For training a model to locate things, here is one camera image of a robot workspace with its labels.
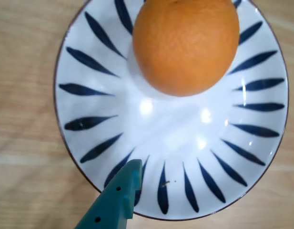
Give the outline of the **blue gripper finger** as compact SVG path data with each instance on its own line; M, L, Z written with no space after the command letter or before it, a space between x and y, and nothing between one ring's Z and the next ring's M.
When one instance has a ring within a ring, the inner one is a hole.
M77 229L125 229L133 218L136 192L142 187L142 161L127 162L77 224Z

